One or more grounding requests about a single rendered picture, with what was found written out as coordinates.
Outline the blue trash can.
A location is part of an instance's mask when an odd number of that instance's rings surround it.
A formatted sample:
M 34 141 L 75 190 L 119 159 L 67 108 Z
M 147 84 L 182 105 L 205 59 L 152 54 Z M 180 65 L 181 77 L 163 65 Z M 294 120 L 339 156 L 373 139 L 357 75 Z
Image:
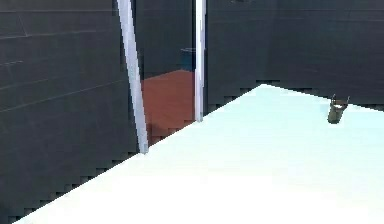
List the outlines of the blue trash can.
M 194 72 L 195 71 L 195 49 L 183 48 L 181 50 L 181 69 Z

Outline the small olive cup-shaped object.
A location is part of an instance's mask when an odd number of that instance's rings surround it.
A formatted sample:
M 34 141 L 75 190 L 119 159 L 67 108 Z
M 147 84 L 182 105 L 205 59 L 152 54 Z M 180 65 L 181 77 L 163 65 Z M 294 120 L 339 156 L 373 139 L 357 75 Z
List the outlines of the small olive cup-shaped object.
M 350 97 L 347 97 L 346 100 L 340 100 L 336 98 L 336 95 L 332 96 L 327 116 L 327 121 L 330 124 L 338 124 L 341 121 L 342 115 L 349 105 L 349 100 Z

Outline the white door frame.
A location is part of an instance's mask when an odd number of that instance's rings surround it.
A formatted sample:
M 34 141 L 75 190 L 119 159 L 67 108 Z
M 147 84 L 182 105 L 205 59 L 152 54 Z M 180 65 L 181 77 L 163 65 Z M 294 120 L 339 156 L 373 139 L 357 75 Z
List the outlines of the white door frame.
M 131 0 L 117 0 L 120 28 L 122 31 L 124 57 L 126 59 L 132 106 L 135 118 L 138 148 L 141 154 L 149 151 L 148 134 L 144 114 L 137 43 L 135 40 L 133 10 Z M 195 83 L 194 117 L 196 122 L 203 121 L 204 75 L 205 75 L 205 18 L 206 0 L 195 2 Z

